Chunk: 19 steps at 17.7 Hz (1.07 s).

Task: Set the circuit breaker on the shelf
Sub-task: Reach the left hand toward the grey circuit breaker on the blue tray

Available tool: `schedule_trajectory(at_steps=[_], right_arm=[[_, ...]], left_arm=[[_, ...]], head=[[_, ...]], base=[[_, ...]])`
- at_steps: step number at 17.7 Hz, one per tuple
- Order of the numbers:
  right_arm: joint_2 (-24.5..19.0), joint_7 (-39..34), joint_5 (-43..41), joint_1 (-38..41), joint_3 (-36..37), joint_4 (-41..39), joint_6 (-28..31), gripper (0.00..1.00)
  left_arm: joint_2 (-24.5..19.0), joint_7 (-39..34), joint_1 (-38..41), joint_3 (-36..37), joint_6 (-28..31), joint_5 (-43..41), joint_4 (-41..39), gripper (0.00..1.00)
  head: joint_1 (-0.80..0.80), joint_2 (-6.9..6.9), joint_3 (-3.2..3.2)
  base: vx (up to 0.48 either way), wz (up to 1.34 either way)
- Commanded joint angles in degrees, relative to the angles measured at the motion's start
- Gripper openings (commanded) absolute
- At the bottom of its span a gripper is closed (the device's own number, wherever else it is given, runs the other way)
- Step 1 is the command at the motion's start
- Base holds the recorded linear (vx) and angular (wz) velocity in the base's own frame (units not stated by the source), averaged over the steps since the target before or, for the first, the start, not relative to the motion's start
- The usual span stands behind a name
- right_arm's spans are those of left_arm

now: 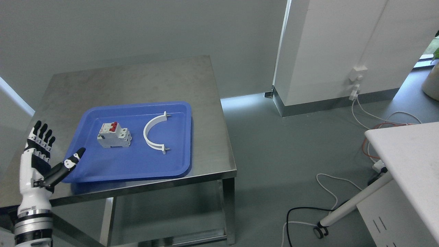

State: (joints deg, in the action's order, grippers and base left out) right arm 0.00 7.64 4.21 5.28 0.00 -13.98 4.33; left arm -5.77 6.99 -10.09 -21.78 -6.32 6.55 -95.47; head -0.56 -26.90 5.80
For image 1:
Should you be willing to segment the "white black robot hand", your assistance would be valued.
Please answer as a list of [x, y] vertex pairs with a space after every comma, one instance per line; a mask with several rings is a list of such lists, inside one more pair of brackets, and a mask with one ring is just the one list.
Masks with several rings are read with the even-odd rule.
[[40, 120], [26, 139], [20, 160], [19, 189], [22, 202], [17, 209], [19, 217], [37, 210], [51, 211], [50, 197], [55, 186], [75, 169], [86, 151], [82, 147], [52, 167], [50, 160], [55, 139], [53, 131]]

